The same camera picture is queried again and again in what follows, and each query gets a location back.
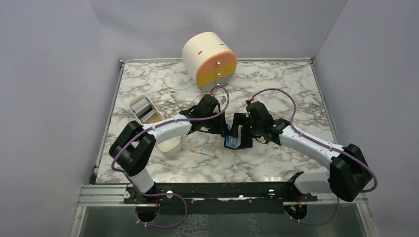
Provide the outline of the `black card holder wallet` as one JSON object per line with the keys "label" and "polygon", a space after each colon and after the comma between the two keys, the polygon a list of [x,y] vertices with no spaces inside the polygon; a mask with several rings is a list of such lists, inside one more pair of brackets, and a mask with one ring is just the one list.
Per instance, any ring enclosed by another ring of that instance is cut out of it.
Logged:
{"label": "black card holder wallet", "polygon": [[226,147],[228,149],[233,149],[233,150],[239,149],[239,147],[241,146],[242,127],[243,127],[242,125],[238,125],[236,127],[238,129],[237,137],[233,137],[231,135],[226,135],[226,137],[224,139],[224,147]]}

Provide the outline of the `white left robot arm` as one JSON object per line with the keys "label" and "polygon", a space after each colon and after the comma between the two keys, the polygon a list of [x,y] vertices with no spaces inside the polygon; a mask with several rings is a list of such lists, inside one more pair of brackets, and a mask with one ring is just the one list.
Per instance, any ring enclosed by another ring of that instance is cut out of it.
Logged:
{"label": "white left robot arm", "polygon": [[137,187],[137,197],[148,203],[155,198],[155,181],[146,168],[154,147],[172,138],[197,132],[202,127],[217,129],[223,118],[219,101],[206,94],[197,105],[170,119],[150,124],[130,121],[108,153],[114,159],[113,164],[120,166],[119,172]]}

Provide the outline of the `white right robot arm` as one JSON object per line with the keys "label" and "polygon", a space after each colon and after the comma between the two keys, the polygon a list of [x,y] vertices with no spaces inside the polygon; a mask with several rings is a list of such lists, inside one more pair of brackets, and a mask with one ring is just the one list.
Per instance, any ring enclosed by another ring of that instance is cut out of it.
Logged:
{"label": "white right robot arm", "polygon": [[326,168],[323,172],[301,173],[285,187],[286,197],[297,201],[308,193],[332,193],[343,201],[353,201],[372,180],[359,147],[328,143],[304,133],[290,121],[273,119],[261,102],[249,103],[246,113],[235,113],[230,128],[236,149],[252,146],[252,140],[293,149]]}

